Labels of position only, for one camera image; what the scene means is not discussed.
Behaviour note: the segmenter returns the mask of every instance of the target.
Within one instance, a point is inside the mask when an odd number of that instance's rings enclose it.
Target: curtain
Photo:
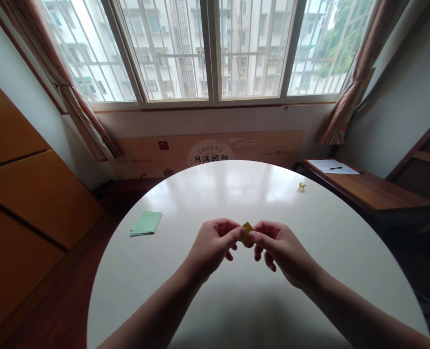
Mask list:
[[[36,1],[0,0],[0,5],[51,83],[56,87],[69,116],[84,138],[94,159],[107,161],[119,157],[121,155],[119,148],[113,143],[88,103],[74,87]]]
[[[357,99],[366,85],[362,82],[372,69],[389,36],[388,29],[395,14],[397,1],[377,0],[372,17],[364,35],[362,44],[355,56],[354,70],[351,73],[350,84],[339,97],[330,115],[321,125],[316,136],[318,144],[343,144],[347,126],[355,108]]]

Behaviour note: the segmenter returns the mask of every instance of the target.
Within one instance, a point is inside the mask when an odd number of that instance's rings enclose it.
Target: white round table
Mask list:
[[[298,190],[299,182],[307,186]],[[163,212],[154,235],[129,237],[145,211]],[[287,224],[332,276],[429,336],[402,270],[372,228],[333,193],[287,169],[253,161],[191,167],[161,182],[114,232],[94,281],[87,347],[96,348],[167,280],[204,221]],[[342,348],[350,345],[281,271],[238,243],[190,305],[170,348]]]

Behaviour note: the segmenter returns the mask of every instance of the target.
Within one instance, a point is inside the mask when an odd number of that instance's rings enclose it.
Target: forearm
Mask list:
[[[201,285],[183,264],[99,348],[166,348]]]
[[[354,348],[430,348],[430,340],[325,271],[304,292]]]

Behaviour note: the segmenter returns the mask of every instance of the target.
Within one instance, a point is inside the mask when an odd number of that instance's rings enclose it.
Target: hand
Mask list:
[[[236,250],[244,228],[227,218],[215,219],[202,224],[183,266],[198,281],[205,282],[220,266],[223,258],[233,260],[229,251]]]
[[[255,243],[254,258],[258,262],[265,249],[265,263],[276,271],[276,262],[286,279],[295,287],[303,289],[317,278],[323,270],[308,254],[294,233],[285,224],[261,221],[249,233]]]

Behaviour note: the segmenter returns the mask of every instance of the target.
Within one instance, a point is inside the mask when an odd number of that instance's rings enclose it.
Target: yellow origami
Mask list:
[[[247,247],[252,242],[249,237],[249,232],[252,231],[253,228],[249,222],[244,223],[242,227],[244,228],[244,236],[242,237],[242,243],[245,247]]]

